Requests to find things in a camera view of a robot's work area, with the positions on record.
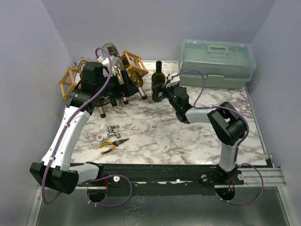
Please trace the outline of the clear square liquor bottle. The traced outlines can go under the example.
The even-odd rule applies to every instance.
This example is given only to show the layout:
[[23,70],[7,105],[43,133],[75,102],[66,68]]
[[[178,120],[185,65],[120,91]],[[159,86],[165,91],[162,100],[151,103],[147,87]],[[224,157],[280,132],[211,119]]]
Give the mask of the clear square liquor bottle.
[[74,66],[76,69],[78,69],[78,74],[79,78],[82,79],[82,71],[83,71],[83,66],[87,63],[90,62],[91,59],[85,56],[80,56],[77,61],[74,62]]

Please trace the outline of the green bottle beige label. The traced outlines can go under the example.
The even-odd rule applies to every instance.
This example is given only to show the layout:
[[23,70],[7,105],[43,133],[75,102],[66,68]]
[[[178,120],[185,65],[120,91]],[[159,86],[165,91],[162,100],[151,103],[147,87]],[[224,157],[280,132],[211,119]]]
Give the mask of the green bottle beige label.
[[126,58],[123,59],[123,64],[124,64],[124,67],[127,69],[127,74],[130,77],[131,81],[138,88],[139,94],[140,94],[142,100],[146,100],[147,95],[145,94],[145,92],[143,90],[143,79],[142,79],[142,77],[140,76],[140,74],[137,71],[134,71],[133,69],[129,69],[130,63]]

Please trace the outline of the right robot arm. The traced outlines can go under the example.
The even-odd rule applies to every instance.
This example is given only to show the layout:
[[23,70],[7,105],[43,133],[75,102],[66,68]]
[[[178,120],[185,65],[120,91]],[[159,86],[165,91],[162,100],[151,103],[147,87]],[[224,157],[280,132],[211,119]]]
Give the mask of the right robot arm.
[[217,181],[223,185],[233,180],[238,169],[238,147],[249,133],[249,125],[242,114],[229,103],[212,107],[195,107],[189,103],[185,87],[168,86],[159,83],[152,85],[152,98],[155,102],[167,99],[175,110],[177,119],[185,124],[210,123],[222,143],[221,156],[217,164]]

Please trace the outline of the green bottle silver neck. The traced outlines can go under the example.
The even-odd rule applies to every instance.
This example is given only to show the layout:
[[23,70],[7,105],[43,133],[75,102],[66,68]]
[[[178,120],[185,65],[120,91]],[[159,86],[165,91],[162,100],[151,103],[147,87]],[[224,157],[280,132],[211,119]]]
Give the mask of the green bottle silver neck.
[[102,119],[106,117],[106,114],[105,114],[105,111],[103,108],[104,103],[105,103],[105,99],[100,98],[99,103],[96,106]]

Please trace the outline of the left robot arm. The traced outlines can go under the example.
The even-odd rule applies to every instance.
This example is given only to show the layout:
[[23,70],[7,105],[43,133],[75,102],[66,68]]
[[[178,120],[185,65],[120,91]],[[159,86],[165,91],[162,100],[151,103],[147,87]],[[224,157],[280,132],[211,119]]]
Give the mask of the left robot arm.
[[71,156],[80,133],[101,98],[111,103],[116,99],[136,93],[134,84],[122,65],[87,62],[82,69],[82,79],[65,102],[64,116],[48,152],[39,163],[32,163],[30,173],[42,186],[60,193],[71,194],[78,184],[89,181],[94,186],[104,182],[104,174],[96,163],[86,162],[71,167]]

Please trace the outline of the clear glass carafe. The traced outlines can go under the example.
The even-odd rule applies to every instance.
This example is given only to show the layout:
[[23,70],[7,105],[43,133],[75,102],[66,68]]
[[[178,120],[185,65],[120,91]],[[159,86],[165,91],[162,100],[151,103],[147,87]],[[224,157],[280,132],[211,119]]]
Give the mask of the clear glass carafe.
[[113,64],[113,70],[115,72],[115,75],[117,76],[119,83],[125,84],[123,79],[123,73],[125,72],[124,65],[122,63],[122,60],[120,58],[119,52],[117,50],[117,47],[113,43],[106,43],[103,45],[103,48],[107,50],[109,53],[112,64]]

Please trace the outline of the tall green wine bottle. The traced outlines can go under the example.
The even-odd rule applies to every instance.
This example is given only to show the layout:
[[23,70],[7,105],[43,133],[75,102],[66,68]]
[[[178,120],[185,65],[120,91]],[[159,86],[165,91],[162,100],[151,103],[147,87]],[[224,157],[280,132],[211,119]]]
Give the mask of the tall green wine bottle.
[[159,83],[165,83],[165,75],[162,73],[162,62],[156,62],[156,71],[151,76],[151,85],[156,85]]

